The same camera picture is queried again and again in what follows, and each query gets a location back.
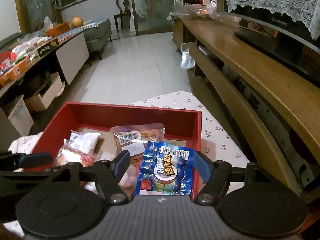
wooden tv stand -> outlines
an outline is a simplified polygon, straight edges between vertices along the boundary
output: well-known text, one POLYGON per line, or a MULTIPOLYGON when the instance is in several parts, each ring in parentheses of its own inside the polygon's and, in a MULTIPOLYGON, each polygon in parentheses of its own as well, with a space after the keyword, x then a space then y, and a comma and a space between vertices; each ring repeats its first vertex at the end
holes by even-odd
POLYGON ((195 76, 204 74, 239 125, 258 163, 296 193, 300 185, 273 136, 255 110, 198 45, 209 49, 259 93, 292 127, 320 163, 320 89, 213 20, 177 19, 173 41, 192 42, 195 76))

glass door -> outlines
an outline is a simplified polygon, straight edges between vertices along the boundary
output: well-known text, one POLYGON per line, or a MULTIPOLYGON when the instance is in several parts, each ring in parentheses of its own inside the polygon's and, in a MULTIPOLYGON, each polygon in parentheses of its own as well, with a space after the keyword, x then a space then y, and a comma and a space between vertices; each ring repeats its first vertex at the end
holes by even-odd
POLYGON ((22 3, 29 32, 40 30, 46 16, 55 21, 52 0, 22 0, 22 3))
POLYGON ((171 32, 172 21, 167 16, 172 5, 173 0, 132 0, 136 34, 171 32))

snack package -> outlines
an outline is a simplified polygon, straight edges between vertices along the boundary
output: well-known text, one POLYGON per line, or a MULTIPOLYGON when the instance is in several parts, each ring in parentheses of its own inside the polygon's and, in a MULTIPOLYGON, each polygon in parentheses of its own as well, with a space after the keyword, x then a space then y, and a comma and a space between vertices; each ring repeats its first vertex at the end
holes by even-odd
POLYGON ((79 133, 71 131, 69 146, 85 154, 93 154, 100 135, 100 133, 93 132, 79 133))
POLYGON ((100 133, 78 133, 71 131, 70 139, 64 139, 54 166, 62 166, 69 162, 79 162, 83 166, 92 166, 100 159, 100 155, 94 153, 100 133))
POLYGON ((62 166, 70 162, 81 163, 84 167, 92 166, 97 158, 99 158, 99 155, 97 154, 86 154, 79 150, 73 149, 70 147, 70 142, 65 139, 53 166, 62 166))
MULTIPOLYGON (((109 160, 112 161, 116 157, 116 154, 111 154, 109 152, 101 153, 100 160, 109 160)), ((138 170, 132 164, 129 165, 128 169, 126 170, 125 174, 123 175, 121 181, 118 185, 121 189, 125 192, 128 196, 129 200, 132 200, 135 186, 137 183, 138 178, 138 170)), ((88 182, 85 186, 85 189, 90 190, 98 195, 96 186, 94 182, 88 182)))
POLYGON ((192 188, 194 150, 167 142, 148 142, 136 195, 188 195, 192 188))
POLYGON ((165 127, 162 123, 114 126, 110 129, 115 138, 118 154, 128 150, 131 156, 130 163, 138 169, 148 141, 163 141, 164 131, 165 127))

orange basket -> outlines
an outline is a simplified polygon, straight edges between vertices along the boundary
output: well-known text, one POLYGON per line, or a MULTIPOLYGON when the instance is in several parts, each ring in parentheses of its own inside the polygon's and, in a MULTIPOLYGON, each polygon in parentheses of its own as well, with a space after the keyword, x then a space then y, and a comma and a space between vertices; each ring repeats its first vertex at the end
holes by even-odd
POLYGON ((58 37, 59 35, 70 31, 70 29, 70 22, 59 23, 55 27, 53 27, 53 29, 46 31, 45 33, 47 36, 51 36, 54 39, 55 37, 58 37))

metal screw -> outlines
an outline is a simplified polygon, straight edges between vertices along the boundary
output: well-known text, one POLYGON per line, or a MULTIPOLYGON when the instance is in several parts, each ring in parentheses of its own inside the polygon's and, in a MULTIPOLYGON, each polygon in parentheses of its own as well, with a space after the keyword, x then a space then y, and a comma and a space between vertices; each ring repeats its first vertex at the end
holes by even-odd
POLYGON ((213 200, 213 196, 211 196, 210 194, 201 194, 198 196, 198 200, 203 203, 207 203, 213 200))
POLYGON ((121 194, 121 193, 116 193, 111 195, 110 197, 112 202, 121 202, 125 200, 125 195, 121 194))

